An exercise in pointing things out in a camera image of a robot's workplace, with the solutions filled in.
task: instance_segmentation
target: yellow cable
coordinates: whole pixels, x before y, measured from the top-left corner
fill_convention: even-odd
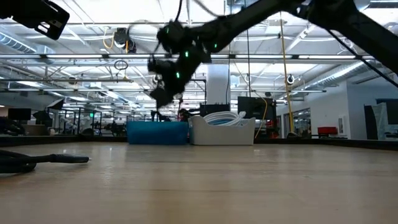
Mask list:
[[[236,69],[238,69],[238,72],[239,72],[239,74],[241,75],[243,81],[249,86],[249,83],[244,79],[242,73],[239,71],[239,68],[238,68],[238,66],[236,65],[236,62],[234,62],[234,63],[235,63]],[[267,114],[267,110],[268,110],[268,103],[267,103],[266,99],[264,99],[262,96],[260,96],[260,94],[258,94],[256,91],[255,91],[254,93],[255,93],[258,97],[260,97],[262,100],[264,100],[264,103],[266,104],[266,109],[264,110],[264,114],[262,115],[262,120],[261,120],[261,123],[260,123],[260,128],[259,128],[259,130],[257,131],[256,135],[254,136],[254,138],[256,139],[257,136],[259,135],[260,131],[261,131],[262,124],[263,124],[264,120],[266,119],[266,114]]]
[[[108,28],[106,27],[105,28],[105,32],[104,32],[104,37],[105,37],[105,35],[106,35],[106,31],[108,30]],[[111,46],[108,46],[108,45],[106,45],[106,43],[105,43],[105,38],[102,40],[102,43],[104,43],[104,46],[107,48],[107,49],[111,49],[112,47],[113,47],[113,42],[114,42],[114,32],[113,32],[113,34],[112,34],[112,44],[111,44]]]
[[[283,20],[282,20],[282,11],[280,11],[279,13],[280,13],[280,37],[282,39],[282,53],[284,56],[285,88],[286,88],[286,96],[287,96],[287,105],[289,107],[290,132],[294,132],[292,105],[290,104],[290,94],[289,94],[288,84],[287,84],[286,51],[285,51],[284,25],[283,25]]]

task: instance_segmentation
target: desk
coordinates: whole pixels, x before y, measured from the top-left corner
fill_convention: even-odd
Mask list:
[[[81,153],[0,177],[2,223],[396,223],[398,153],[335,146],[12,147]]]

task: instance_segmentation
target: blue bin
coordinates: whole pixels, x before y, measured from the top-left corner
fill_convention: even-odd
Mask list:
[[[187,143],[187,122],[145,122],[127,123],[129,144],[183,145]]]

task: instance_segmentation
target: tv screen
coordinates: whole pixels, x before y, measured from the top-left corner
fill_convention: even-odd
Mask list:
[[[9,108],[8,119],[15,121],[30,121],[32,110],[30,108]]]

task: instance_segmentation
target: white basket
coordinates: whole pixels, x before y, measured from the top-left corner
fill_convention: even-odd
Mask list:
[[[201,116],[189,119],[190,143],[198,146],[252,146],[256,119],[244,120],[242,126],[209,125]]]

